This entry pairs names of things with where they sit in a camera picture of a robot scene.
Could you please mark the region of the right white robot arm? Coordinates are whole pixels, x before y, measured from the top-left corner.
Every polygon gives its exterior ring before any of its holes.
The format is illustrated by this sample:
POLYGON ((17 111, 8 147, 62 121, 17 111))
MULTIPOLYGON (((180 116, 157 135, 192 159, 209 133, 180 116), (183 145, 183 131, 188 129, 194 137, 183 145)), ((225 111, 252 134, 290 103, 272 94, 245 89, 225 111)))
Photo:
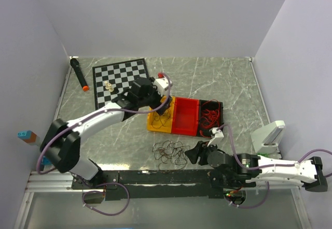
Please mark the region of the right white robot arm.
POLYGON ((254 187, 258 182, 269 182, 295 185, 309 192, 328 190, 323 163, 318 156, 298 162, 248 153, 230 155, 203 141, 185 155, 192 164, 213 168, 208 174, 213 188, 239 190, 254 187))

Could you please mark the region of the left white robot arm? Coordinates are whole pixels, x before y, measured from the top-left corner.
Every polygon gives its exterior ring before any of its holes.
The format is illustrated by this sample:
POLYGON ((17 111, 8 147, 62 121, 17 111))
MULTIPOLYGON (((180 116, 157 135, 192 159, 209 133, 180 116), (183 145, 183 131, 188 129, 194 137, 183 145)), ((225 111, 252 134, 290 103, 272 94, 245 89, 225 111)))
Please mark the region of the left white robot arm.
POLYGON ((99 131, 125 121, 135 114, 143 114, 142 107, 162 115, 170 106, 172 81, 166 74, 159 78, 142 78, 132 82, 102 108, 81 118, 52 122, 40 146, 37 172, 46 157, 60 173, 70 172, 84 179, 84 183, 98 188, 104 180, 102 169, 92 160, 80 156, 80 146, 99 131))

